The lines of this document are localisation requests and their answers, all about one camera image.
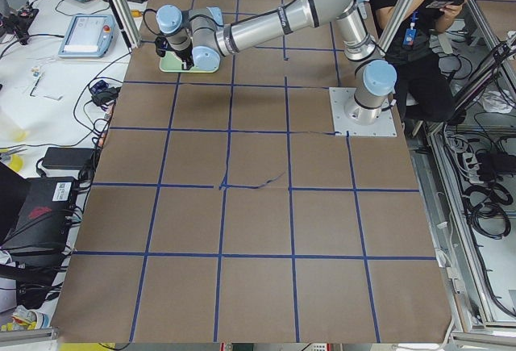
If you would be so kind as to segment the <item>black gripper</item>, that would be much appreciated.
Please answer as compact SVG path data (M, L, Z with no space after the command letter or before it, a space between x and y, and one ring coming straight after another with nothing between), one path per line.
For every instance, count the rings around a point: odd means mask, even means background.
M182 64L192 65L194 63L192 56L193 45L188 35L159 35L155 38L155 46L156 55L160 58L165 58L167 52L172 52L179 57Z

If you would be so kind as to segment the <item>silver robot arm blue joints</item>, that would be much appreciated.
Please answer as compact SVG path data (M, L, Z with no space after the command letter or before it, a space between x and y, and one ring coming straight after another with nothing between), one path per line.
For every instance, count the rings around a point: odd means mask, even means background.
M273 10L249 18L224 23L218 7L180 10L163 5L156 12L159 35L188 35L193 60L204 52L220 56L236 55L258 44L288 36L304 28L335 23L343 40L344 54L356 63L356 102L365 109L381 106L392 93L397 73L381 59L379 47L369 34L358 0L292 0Z

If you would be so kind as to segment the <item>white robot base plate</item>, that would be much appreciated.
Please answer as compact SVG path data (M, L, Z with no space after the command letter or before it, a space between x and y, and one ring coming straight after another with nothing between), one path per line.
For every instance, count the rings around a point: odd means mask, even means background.
M396 137L388 98L384 96L378 108L365 109L356 102L355 92L354 87L329 89L334 133L351 137Z

